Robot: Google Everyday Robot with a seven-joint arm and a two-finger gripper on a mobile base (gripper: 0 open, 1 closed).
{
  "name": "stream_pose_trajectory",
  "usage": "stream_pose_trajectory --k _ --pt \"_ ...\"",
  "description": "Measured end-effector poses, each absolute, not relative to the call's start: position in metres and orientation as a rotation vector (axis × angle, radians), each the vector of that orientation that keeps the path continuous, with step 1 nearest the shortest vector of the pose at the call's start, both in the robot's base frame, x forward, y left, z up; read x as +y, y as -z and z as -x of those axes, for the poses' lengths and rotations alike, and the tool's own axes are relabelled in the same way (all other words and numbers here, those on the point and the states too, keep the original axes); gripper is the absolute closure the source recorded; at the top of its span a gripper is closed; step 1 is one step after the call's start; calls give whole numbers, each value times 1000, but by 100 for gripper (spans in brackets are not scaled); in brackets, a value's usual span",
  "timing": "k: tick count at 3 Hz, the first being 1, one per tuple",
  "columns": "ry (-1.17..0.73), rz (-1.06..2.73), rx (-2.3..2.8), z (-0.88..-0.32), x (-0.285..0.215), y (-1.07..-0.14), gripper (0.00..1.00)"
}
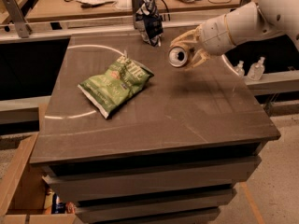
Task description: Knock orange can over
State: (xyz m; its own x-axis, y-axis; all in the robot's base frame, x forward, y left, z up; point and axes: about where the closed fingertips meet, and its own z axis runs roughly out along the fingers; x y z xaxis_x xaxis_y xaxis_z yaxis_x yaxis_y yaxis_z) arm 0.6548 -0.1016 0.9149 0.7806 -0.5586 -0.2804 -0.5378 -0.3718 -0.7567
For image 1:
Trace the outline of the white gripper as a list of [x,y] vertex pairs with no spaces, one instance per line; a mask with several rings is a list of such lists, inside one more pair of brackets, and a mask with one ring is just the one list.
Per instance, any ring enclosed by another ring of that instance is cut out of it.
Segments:
[[191,60],[187,63],[186,69],[193,69],[210,59],[211,55],[222,55],[235,47],[235,43],[230,34],[226,16],[209,19],[173,39],[170,48],[180,47],[192,49],[201,44],[202,49],[197,50]]

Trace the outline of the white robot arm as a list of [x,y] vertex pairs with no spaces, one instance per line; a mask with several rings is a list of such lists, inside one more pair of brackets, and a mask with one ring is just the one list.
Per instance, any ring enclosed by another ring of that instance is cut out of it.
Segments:
[[172,40],[169,63],[196,67],[235,47],[287,35],[299,49],[299,0],[258,0],[204,21]]

